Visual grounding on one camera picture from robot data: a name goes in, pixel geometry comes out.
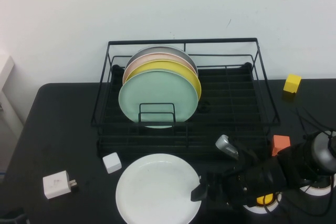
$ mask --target power adapter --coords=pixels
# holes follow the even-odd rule
[[[47,199],[70,193],[71,187],[76,185],[75,180],[69,181],[69,175],[66,170],[43,178],[44,194]]]

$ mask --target yellow part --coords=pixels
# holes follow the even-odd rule
[[[300,82],[300,76],[296,76],[295,74],[289,74],[283,90],[290,93],[296,93],[298,91]]]
[[[265,198],[265,205],[268,205],[273,200],[273,194],[268,194],[266,196],[261,196],[261,197],[257,198],[257,203],[259,205],[263,205],[264,204],[264,198]]]
[[[141,73],[143,71],[147,71],[150,69],[167,69],[167,70],[171,70],[175,73],[180,74],[182,77],[187,79],[193,85],[193,87],[195,88],[197,92],[198,100],[200,99],[202,88],[201,88],[201,83],[199,82],[197,75],[185,65],[182,65],[178,62],[171,61],[171,60],[153,60],[150,62],[146,62],[138,66],[136,69],[134,69],[130,73],[130,75],[127,77],[126,82],[129,79],[131,79],[133,76],[137,75],[138,73]]]

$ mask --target black table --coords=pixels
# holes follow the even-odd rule
[[[302,142],[302,127],[290,112],[294,104],[281,99],[284,80],[273,80],[269,84],[282,121],[281,126],[273,128],[272,134],[289,135],[292,144]],[[336,79],[303,80],[295,105],[304,106],[321,123],[336,128],[334,87]],[[97,83],[55,83],[40,88],[0,185],[0,210],[23,207],[31,223],[124,223],[114,196],[118,179],[128,163],[123,163],[123,169],[107,174],[97,156],[97,130],[90,125],[97,90]],[[307,125],[307,131],[314,130]],[[201,172],[210,164],[192,165]],[[211,165],[220,168],[220,164]],[[42,178],[62,170],[77,181],[79,190],[47,200]],[[206,212],[202,206],[192,223],[229,223],[230,218],[247,223],[288,221],[285,217],[255,216],[245,211],[246,214],[240,215]],[[323,207],[323,204],[316,206],[321,211]],[[309,217],[290,205],[288,211],[294,223],[316,223],[335,220],[334,207],[335,204],[325,217],[319,218]]]

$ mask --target white cabinet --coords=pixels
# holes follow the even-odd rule
[[[16,143],[23,129],[2,88],[14,66],[10,56],[0,55],[0,174],[7,170]]]

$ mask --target dish rack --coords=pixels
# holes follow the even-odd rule
[[[202,85],[193,116],[186,122],[174,120],[165,129],[145,126],[167,122],[130,121],[118,102],[128,60],[145,46],[157,44],[179,47],[189,54]],[[215,146],[222,134],[263,160],[270,156],[270,127],[280,123],[256,38],[110,41],[94,107],[91,125],[98,129],[98,155],[117,152],[131,160],[152,153],[227,159]]]

